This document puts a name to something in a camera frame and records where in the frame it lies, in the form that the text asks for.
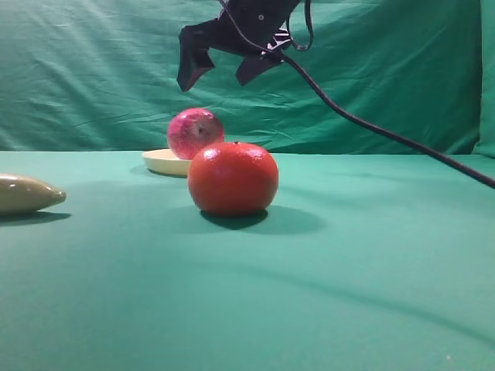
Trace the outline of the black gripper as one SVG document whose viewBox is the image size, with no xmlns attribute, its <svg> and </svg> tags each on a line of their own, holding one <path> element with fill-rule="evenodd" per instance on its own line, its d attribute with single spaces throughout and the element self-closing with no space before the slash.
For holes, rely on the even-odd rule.
<svg viewBox="0 0 495 371">
<path fill-rule="evenodd" d="M 215 65 L 209 50 L 227 53 L 261 53 L 245 57 L 235 74 L 245 86 L 264 72 L 279 66 L 279 55 L 263 54 L 267 49 L 287 49 L 291 43 L 285 26 L 298 1 L 222 1 L 217 19 L 184 26 L 179 33 L 179 72 L 177 83 L 189 91 Z"/>
</svg>

